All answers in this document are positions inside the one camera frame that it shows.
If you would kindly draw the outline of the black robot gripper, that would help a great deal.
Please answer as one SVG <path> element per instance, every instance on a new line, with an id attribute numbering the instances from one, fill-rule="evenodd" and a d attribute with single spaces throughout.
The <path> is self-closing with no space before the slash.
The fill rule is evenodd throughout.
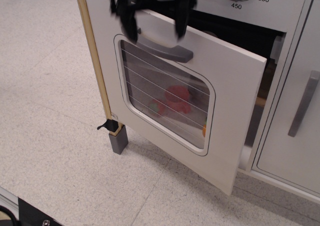
<path id="1" fill-rule="evenodd" d="M 174 0 L 175 32 L 178 39 L 185 36 L 189 10 L 196 4 L 197 0 Z M 133 43 L 138 40 L 138 29 L 135 18 L 135 10 L 144 7 L 144 0 L 111 0 L 110 10 L 112 14 L 119 17 L 125 36 Z"/>

